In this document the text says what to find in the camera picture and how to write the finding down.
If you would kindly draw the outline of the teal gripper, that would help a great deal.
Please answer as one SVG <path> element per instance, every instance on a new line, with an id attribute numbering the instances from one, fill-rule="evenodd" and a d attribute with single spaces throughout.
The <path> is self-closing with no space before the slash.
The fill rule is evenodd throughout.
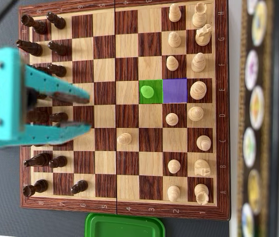
<path id="1" fill-rule="evenodd" d="M 90 95 L 83 89 L 29 65 L 25 65 L 25 79 L 28 111 L 36 107 L 38 93 L 66 103 L 89 103 Z M 63 144 L 87 133 L 90 129 L 91 124 L 83 122 L 64 122 L 55 126 L 26 125 L 23 145 Z"/>

